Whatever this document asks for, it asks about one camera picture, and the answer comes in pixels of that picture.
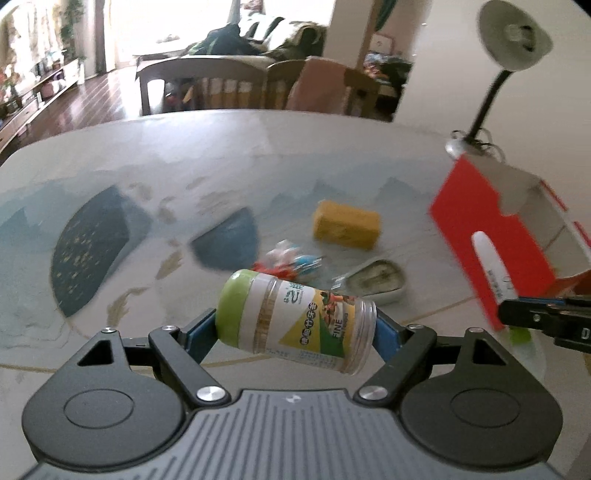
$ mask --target lamp base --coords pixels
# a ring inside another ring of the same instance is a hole
[[[485,153],[478,147],[469,144],[461,138],[451,138],[445,144],[445,149],[454,160],[460,158],[464,153],[469,155],[483,156]]]

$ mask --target desk lamp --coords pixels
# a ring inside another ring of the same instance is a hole
[[[467,134],[459,130],[452,132],[452,138],[446,143],[452,158],[459,158],[463,153],[482,155],[493,146],[490,135],[488,141],[479,140],[477,136],[481,130],[488,133],[482,124],[497,92],[513,72],[532,67],[552,50],[552,40],[534,19],[502,0],[490,0],[482,6],[478,33],[486,51],[502,70],[490,86],[470,131]]]

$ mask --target potted plant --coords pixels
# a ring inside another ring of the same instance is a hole
[[[64,57],[68,60],[76,58],[76,43],[74,41],[74,25],[84,16],[82,0],[69,0],[66,9],[61,13],[61,41],[66,50]]]

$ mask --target lamp shade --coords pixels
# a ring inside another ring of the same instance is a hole
[[[489,55],[510,72],[532,67],[552,50],[550,36],[535,20],[502,0],[490,0],[482,6],[478,30]]]

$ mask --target window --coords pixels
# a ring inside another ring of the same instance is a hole
[[[182,50],[228,23],[233,0],[112,0],[118,64],[139,54]]]

